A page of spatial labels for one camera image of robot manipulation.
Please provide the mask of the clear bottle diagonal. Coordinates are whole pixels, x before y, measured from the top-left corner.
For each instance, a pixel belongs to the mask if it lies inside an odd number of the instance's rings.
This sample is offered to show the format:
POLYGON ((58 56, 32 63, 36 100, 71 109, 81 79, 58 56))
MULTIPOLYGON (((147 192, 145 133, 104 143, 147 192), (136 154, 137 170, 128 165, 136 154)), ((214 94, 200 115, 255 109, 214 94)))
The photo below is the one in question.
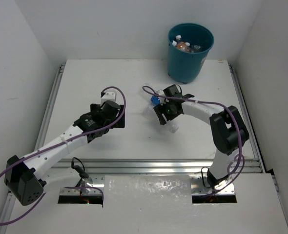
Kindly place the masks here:
POLYGON ((165 125, 161 125, 155 111, 153 110, 153 107, 154 106, 152 104, 147 105, 147 107, 143 111, 143 116, 153 124, 157 131, 168 131, 171 133, 175 133, 179 129, 179 124, 175 120, 167 120, 165 125))

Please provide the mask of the clear bottle front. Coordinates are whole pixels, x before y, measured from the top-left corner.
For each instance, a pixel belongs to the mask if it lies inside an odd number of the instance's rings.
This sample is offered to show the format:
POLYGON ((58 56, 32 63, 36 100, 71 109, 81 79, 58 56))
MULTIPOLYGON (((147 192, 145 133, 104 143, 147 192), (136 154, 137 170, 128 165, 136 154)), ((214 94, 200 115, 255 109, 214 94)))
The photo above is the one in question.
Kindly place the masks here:
POLYGON ((192 52, 192 53, 202 52, 202 47, 199 46, 199 45, 192 45, 192 46, 191 46, 191 52, 192 52))

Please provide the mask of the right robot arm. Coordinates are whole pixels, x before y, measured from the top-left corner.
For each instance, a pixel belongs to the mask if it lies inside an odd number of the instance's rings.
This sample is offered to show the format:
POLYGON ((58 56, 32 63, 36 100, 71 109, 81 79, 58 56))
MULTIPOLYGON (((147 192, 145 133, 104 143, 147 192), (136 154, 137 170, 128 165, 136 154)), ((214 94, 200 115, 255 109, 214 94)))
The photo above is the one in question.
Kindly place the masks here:
POLYGON ((153 91, 152 96, 157 98, 153 110, 161 125, 179 115, 186 115, 210 126, 216 147, 215 158, 207 170, 206 184, 211 189, 235 173, 232 163, 236 164, 236 168, 244 165, 242 147, 249 140, 249 133, 235 106, 197 100, 192 94, 184 95, 180 86, 175 84, 153 91))

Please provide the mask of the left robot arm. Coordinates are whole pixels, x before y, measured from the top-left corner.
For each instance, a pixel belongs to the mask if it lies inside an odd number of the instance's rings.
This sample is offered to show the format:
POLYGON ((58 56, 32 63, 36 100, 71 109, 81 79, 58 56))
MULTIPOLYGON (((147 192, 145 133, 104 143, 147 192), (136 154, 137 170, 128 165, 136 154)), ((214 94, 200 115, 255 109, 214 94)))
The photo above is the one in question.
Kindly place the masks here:
POLYGON ((110 100, 102 105, 91 104, 89 113, 80 116, 60 136, 38 151, 22 158, 9 158, 5 185, 21 205, 27 206, 48 191, 77 187, 90 180, 87 172, 78 165, 72 164, 60 173, 55 173, 50 168, 77 148, 107 134, 110 129, 124 128, 124 110, 124 105, 110 100))

